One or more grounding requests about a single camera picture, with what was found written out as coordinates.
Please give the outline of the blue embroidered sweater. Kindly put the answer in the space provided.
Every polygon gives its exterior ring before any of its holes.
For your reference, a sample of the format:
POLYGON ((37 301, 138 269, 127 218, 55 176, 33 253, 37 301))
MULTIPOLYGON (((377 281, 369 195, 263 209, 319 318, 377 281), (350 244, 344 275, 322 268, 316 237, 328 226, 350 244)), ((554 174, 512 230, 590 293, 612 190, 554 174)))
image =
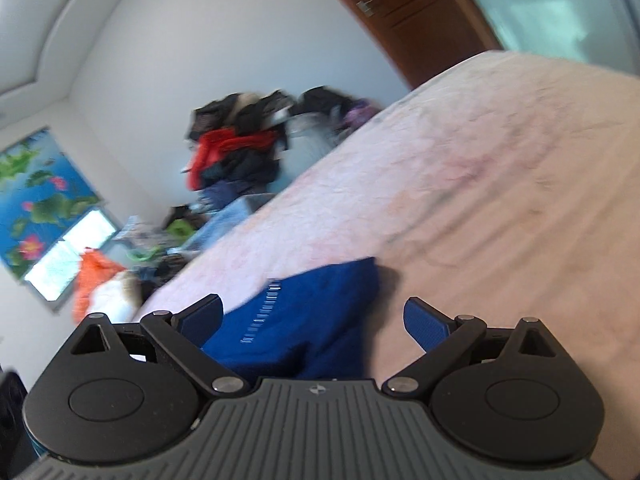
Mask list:
POLYGON ((364 329, 379 290, 372 257, 273 281, 226 313, 202 350, 248 382, 363 378, 364 329))

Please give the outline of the pile of dark clothes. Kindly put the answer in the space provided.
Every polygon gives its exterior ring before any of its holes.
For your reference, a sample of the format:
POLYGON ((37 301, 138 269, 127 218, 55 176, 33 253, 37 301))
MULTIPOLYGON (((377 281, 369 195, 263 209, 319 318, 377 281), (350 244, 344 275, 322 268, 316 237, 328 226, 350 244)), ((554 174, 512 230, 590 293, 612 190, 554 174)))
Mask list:
POLYGON ((245 194, 280 192, 380 113, 375 102, 327 86, 300 96, 228 94, 191 114, 186 186, 215 209, 245 194))

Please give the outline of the orange plastic bag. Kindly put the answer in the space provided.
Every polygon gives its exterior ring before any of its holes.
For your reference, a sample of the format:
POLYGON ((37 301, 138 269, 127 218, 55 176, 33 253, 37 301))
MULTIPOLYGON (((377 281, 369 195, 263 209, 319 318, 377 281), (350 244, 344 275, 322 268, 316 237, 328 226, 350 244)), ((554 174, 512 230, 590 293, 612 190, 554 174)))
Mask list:
POLYGON ((79 272, 75 281, 73 320, 79 324, 91 306, 91 295, 101 285, 126 268, 107 258, 97 249, 87 248, 80 255, 79 272))

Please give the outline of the light blue towel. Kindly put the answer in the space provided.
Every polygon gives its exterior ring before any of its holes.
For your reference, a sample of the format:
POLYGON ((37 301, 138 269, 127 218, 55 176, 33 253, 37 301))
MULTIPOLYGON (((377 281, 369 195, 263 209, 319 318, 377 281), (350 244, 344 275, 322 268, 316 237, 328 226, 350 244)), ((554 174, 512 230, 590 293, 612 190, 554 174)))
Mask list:
POLYGON ((273 193, 244 195, 224 209, 216 212, 198 232, 194 233, 181 247, 182 252, 204 252, 210 246, 239 226, 274 197, 273 193))

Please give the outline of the pink floral bed blanket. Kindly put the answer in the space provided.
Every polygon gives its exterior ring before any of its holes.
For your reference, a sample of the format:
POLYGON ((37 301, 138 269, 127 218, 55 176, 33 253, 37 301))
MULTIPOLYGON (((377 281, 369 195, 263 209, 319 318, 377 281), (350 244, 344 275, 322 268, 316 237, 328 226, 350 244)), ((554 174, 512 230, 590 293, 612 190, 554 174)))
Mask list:
POLYGON ((639 81, 487 52, 387 107, 156 292, 233 310, 271 280, 373 257, 368 375, 420 354, 412 296, 510 327, 539 318, 596 386, 594 462, 639 472, 639 81))

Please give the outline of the red jacket on pile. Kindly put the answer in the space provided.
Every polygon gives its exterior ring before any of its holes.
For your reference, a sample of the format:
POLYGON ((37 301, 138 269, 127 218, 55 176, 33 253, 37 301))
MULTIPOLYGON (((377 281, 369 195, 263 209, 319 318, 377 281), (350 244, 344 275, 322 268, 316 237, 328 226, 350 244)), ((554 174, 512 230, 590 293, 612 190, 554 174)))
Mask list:
POLYGON ((278 134, 273 130, 262 130, 239 136, 235 128, 209 130, 202 134, 196 142, 195 152, 186 165, 186 183, 191 191, 203 187, 201 173, 224 160, 229 154, 250 148, 260 152, 268 152, 276 142, 278 134))

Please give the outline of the lotus print roller blind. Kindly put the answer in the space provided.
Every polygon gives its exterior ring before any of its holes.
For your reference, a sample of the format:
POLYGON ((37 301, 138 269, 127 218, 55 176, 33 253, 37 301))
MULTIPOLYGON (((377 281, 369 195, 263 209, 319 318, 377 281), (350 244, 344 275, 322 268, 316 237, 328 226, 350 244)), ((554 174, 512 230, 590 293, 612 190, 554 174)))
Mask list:
POLYGON ((21 281, 101 197, 42 128, 1 152, 1 260, 21 281))

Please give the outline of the clear plastic bag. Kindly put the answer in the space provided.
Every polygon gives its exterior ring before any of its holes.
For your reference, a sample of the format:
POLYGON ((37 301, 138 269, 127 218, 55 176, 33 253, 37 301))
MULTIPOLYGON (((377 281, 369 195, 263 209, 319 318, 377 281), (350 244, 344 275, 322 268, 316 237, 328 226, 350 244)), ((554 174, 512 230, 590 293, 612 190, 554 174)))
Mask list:
POLYGON ((329 118, 320 113, 295 115, 285 123, 286 143, 278 154, 274 184, 286 188, 340 144, 329 118))

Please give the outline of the brown wooden door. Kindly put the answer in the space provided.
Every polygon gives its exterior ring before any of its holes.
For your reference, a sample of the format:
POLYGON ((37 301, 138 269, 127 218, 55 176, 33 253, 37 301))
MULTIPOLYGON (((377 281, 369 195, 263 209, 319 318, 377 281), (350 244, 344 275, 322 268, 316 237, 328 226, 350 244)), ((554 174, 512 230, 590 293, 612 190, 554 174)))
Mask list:
POLYGON ((475 0, 341 0, 411 88, 502 44, 475 0))

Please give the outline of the frosted glass wardrobe door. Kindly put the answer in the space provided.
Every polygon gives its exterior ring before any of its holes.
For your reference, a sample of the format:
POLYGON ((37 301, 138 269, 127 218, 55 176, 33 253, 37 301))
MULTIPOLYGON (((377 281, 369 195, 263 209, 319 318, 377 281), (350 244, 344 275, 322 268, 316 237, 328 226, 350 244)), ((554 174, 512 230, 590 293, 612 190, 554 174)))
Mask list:
POLYGON ((474 0, 506 50, 639 73, 639 0, 474 0))

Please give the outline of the window with grey frame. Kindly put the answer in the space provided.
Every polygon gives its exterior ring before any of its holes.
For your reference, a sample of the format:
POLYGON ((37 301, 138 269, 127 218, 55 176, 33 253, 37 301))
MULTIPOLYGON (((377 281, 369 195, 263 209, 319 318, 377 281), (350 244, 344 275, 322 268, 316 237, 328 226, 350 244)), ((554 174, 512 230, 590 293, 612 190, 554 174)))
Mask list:
POLYGON ((112 244, 118 226, 102 208, 86 212, 29 269, 23 282, 52 311, 58 312, 72 293, 87 250, 112 244))

